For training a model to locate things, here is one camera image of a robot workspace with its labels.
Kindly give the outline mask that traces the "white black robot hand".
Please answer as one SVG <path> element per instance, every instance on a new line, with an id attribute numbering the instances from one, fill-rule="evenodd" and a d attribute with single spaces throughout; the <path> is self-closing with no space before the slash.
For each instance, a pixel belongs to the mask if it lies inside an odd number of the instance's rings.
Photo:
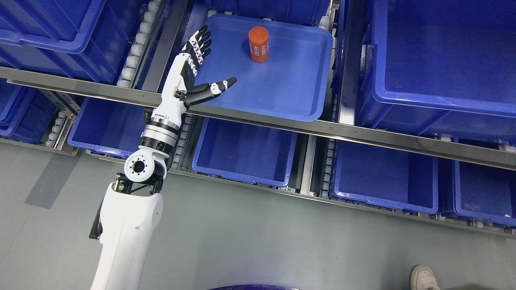
<path id="1" fill-rule="evenodd" d="M 190 106 L 219 97 L 237 82 L 236 77 L 223 81 L 196 85 L 196 76 L 210 54 L 212 40 L 207 25 L 198 29 L 173 59 L 166 76 L 161 103 L 153 110 L 149 125 L 179 128 L 182 114 Z"/>

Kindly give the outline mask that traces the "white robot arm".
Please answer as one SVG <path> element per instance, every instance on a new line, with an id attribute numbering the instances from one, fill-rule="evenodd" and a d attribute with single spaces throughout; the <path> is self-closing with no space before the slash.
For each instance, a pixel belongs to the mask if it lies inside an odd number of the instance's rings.
<path id="1" fill-rule="evenodd" d="M 98 213 L 102 252 L 93 290 L 138 290 L 150 240 L 162 218 L 166 161 L 179 137 L 179 125 L 151 121 L 124 171 L 107 187 Z"/>

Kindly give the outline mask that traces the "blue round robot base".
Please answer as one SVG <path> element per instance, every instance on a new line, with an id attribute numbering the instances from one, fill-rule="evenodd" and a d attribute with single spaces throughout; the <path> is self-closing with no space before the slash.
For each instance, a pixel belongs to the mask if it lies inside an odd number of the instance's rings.
<path id="1" fill-rule="evenodd" d="M 288 288 L 269 284 L 240 284 L 212 288 L 211 290 L 298 290 L 298 288 Z"/>

